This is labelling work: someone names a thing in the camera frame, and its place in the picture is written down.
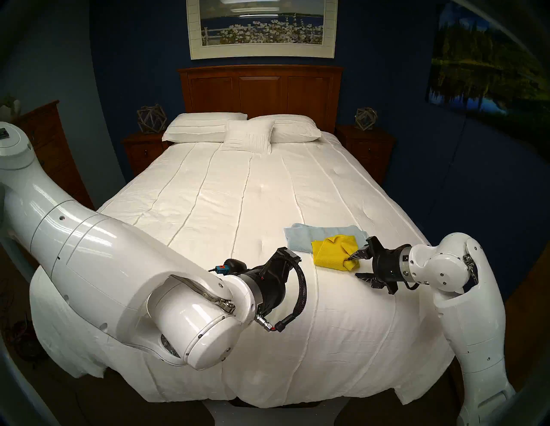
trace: forest painting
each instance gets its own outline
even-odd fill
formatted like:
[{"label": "forest painting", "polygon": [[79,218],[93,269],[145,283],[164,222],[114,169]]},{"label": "forest painting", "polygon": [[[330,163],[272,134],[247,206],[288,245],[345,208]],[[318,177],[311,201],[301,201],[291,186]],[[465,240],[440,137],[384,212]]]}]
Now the forest painting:
[{"label": "forest painting", "polygon": [[454,2],[438,18],[426,101],[529,142],[550,159],[550,86],[537,60]]}]

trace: wire lantern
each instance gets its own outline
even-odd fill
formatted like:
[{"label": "wire lantern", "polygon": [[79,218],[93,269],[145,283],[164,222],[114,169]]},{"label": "wire lantern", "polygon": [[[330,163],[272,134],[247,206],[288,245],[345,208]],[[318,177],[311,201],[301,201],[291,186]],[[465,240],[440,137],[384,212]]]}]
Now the wire lantern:
[{"label": "wire lantern", "polygon": [[359,108],[355,114],[355,127],[365,130],[372,130],[378,119],[378,113],[372,108]]},{"label": "wire lantern", "polygon": [[141,107],[137,112],[137,124],[142,133],[160,133],[166,129],[166,113],[159,104]]}]

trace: flowers in painting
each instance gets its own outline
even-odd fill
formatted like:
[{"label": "flowers in painting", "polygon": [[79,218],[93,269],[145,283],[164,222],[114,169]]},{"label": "flowers in painting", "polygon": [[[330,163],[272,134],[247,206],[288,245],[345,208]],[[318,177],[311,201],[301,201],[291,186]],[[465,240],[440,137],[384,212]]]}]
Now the flowers in painting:
[{"label": "flowers in painting", "polygon": [[[253,21],[247,26],[235,24],[219,32],[220,44],[229,45],[235,43],[305,43],[320,45],[323,43],[323,26],[304,24],[303,20],[296,17],[290,22],[288,17],[285,21],[278,19],[270,23]],[[206,35],[203,35],[202,44],[207,44]]]}]

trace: nightstand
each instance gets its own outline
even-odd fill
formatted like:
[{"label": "nightstand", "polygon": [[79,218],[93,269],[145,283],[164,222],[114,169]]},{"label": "nightstand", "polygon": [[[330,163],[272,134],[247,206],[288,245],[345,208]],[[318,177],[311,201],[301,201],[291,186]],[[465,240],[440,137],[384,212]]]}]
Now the nightstand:
[{"label": "nightstand", "polygon": [[378,184],[384,182],[395,138],[380,128],[362,131],[353,125],[336,125],[336,137]]},{"label": "nightstand", "polygon": [[172,142],[163,142],[163,133],[133,133],[126,137],[122,144],[132,171],[137,176],[160,156]]}]

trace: blue cloth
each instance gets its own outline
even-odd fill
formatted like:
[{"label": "blue cloth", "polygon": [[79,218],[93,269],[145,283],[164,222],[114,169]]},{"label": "blue cloth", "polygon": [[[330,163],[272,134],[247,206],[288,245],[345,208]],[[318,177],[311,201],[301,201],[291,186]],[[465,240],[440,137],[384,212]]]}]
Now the blue cloth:
[{"label": "blue cloth", "polygon": [[361,231],[357,226],[339,226],[335,228],[318,228],[316,226],[295,223],[290,228],[284,228],[284,236],[287,238],[288,248],[294,251],[313,253],[312,241],[323,241],[334,235],[353,235],[359,248],[367,244],[369,235]]}]

